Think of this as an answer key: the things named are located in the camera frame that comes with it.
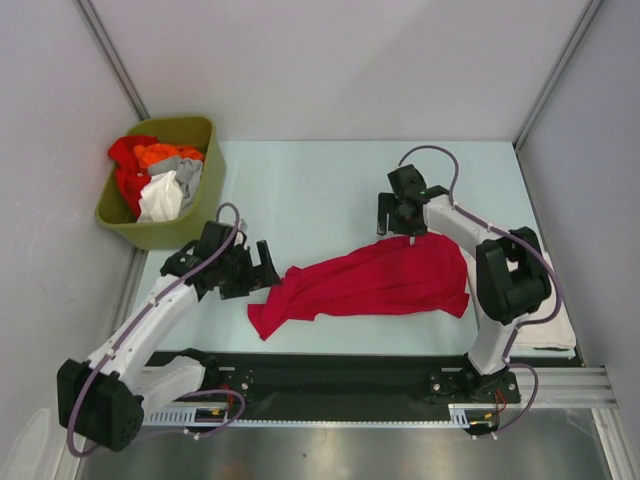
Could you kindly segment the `crimson red t shirt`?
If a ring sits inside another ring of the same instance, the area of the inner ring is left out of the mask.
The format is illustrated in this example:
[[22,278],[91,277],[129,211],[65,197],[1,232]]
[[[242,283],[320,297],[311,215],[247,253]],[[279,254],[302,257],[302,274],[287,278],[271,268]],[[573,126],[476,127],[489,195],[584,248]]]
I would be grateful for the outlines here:
[[291,267],[247,314],[261,340],[286,321],[399,316],[436,310],[456,318],[469,304],[467,263],[444,235],[391,237],[305,268]]

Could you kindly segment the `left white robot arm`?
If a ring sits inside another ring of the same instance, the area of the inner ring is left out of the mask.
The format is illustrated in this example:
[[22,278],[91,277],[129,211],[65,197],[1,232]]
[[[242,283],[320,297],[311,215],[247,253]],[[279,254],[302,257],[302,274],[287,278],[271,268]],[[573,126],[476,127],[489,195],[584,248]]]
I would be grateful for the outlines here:
[[279,284],[266,241],[254,262],[246,235],[236,225],[206,222],[201,236],[172,254],[144,302],[83,361],[66,360],[56,376],[59,423],[67,448],[84,457],[77,435],[120,452],[138,435],[145,418],[176,400],[243,396],[223,387],[215,355],[188,348],[166,365],[145,373],[147,362],[173,327],[211,291],[221,299],[246,297]]

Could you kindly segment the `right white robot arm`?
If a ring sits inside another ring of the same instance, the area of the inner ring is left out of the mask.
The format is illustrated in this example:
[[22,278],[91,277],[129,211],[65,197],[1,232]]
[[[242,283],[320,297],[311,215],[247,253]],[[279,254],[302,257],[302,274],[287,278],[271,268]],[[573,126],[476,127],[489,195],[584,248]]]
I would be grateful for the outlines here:
[[518,325],[552,293],[538,237],[528,227],[504,232],[464,211],[444,187],[429,187],[413,165],[396,168],[388,180],[391,191],[378,195],[378,234],[420,237],[434,230],[475,261],[471,295],[478,333],[445,393],[487,402],[509,382]]

